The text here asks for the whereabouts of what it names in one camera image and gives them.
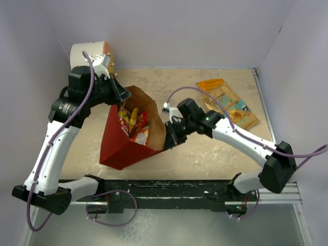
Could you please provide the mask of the red snack packet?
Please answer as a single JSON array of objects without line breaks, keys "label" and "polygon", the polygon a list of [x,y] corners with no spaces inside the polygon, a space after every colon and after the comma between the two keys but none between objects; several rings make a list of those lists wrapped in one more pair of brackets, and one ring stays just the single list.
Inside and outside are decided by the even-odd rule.
[{"label": "red snack packet", "polygon": [[148,115],[143,111],[137,116],[136,124],[134,125],[131,133],[136,133],[139,129],[143,128],[148,122]]}]

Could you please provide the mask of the yellow snack packet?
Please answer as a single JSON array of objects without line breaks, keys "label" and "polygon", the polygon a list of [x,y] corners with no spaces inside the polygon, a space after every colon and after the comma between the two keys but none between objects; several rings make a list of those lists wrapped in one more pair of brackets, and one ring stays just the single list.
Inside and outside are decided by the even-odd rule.
[{"label": "yellow snack packet", "polygon": [[138,116],[138,108],[134,108],[133,111],[130,114],[130,119],[129,119],[129,133],[132,133],[132,130],[134,126],[136,125],[136,120]]}]

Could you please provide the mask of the red paper bag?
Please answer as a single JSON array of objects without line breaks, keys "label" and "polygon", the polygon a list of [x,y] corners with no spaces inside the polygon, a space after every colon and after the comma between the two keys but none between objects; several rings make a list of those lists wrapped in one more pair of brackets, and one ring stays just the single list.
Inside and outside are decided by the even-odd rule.
[{"label": "red paper bag", "polygon": [[[156,102],[137,86],[129,86],[127,90],[132,96],[124,104],[111,107],[100,146],[99,162],[117,170],[162,152],[166,136]],[[118,116],[120,108],[125,108],[130,114],[134,108],[138,108],[138,115],[147,112],[148,122],[145,126],[150,126],[150,130],[146,146],[132,142],[135,133],[127,135],[121,129]]]}]

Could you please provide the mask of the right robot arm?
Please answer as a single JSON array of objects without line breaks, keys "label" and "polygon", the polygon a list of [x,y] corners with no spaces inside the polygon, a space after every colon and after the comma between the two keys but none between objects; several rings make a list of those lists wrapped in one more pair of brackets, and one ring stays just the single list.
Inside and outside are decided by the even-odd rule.
[{"label": "right robot arm", "polygon": [[232,200],[241,200],[247,192],[263,188],[279,194],[296,171],[290,144],[285,141],[276,144],[231,126],[227,117],[213,110],[204,112],[191,98],[181,101],[177,107],[166,102],[163,111],[170,118],[165,123],[163,150],[186,142],[187,136],[196,132],[233,146],[260,166],[257,171],[234,176],[228,187]]}]

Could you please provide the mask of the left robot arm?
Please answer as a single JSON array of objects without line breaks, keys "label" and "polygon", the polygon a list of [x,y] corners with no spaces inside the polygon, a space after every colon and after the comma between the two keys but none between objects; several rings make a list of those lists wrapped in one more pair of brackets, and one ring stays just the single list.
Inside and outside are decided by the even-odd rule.
[{"label": "left robot arm", "polygon": [[77,66],[69,73],[68,86],[52,104],[47,133],[35,166],[24,184],[14,186],[12,196],[52,214],[61,215],[71,202],[105,196],[105,181],[93,175],[61,183],[59,177],[68,151],[99,104],[117,105],[131,96],[105,65]]}]

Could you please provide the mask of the orange chips bag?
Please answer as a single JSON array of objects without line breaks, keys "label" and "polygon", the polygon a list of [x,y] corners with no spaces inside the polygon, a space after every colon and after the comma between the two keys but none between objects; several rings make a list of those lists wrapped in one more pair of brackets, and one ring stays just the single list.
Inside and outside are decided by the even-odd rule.
[{"label": "orange chips bag", "polygon": [[200,81],[197,82],[196,84],[201,90],[209,92],[212,89],[220,86],[222,83],[224,83],[224,80],[222,78],[217,78],[217,79],[208,79],[208,80]]}]

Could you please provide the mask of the brown chips bag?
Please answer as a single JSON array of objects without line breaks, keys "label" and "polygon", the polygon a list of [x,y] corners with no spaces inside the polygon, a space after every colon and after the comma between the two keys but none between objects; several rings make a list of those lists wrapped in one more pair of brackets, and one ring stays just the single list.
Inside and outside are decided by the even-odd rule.
[{"label": "brown chips bag", "polygon": [[226,81],[207,93],[213,96],[224,107],[233,123],[244,130],[249,130],[259,122],[258,117],[230,88]]}]

